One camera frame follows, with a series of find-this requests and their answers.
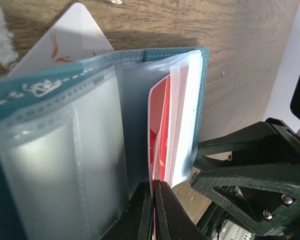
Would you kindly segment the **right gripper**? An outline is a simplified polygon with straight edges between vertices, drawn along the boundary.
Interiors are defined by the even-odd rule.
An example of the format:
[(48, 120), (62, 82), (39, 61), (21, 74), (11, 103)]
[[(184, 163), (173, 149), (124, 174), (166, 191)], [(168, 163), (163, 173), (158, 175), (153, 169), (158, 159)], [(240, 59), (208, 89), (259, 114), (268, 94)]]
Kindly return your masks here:
[(221, 239), (233, 223), (255, 240), (300, 240), (300, 137), (268, 118), (201, 141), (191, 187), (211, 200), (197, 223)]

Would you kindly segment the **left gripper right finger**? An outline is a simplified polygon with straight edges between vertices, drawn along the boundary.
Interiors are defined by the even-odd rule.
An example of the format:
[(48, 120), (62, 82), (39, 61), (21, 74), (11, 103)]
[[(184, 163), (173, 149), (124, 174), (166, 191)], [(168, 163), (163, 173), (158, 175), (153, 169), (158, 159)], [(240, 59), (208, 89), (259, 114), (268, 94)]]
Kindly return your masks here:
[(155, 237), (157, 240), (206, 240), (192, 222), (167, 182), (154, 182)]

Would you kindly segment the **teal card holder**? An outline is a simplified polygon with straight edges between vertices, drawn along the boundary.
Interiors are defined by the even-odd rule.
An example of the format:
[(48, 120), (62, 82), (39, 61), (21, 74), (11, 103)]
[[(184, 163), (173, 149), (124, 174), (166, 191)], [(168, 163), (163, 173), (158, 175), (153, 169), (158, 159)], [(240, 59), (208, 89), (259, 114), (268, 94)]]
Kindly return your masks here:
[(207, 48), (120, 50), (0, 77), (0, 240), (99, 240), (149, 179), (149, 97), (164, 78), (171, 126), (168, 182), (198, 151)]

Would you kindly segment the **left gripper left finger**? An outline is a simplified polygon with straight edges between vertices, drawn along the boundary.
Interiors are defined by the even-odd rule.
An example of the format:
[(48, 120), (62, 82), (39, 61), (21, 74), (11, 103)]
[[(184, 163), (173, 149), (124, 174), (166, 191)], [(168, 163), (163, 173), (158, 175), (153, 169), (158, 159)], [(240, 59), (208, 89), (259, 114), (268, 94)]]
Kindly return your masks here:
[(123, 213), (103, 240), (149, 240), (153, 231), (153, 197), (150, 182), (141, 182)]

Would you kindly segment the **red VIP card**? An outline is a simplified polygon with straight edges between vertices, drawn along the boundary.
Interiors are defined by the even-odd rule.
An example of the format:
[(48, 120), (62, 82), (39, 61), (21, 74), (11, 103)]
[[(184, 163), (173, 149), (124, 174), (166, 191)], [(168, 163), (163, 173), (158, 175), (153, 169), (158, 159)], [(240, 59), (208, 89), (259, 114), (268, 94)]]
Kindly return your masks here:
[(170, 113), (171, 76), (153, 86), (148, 96), (148, 170), (151, 190), (165, 180)]

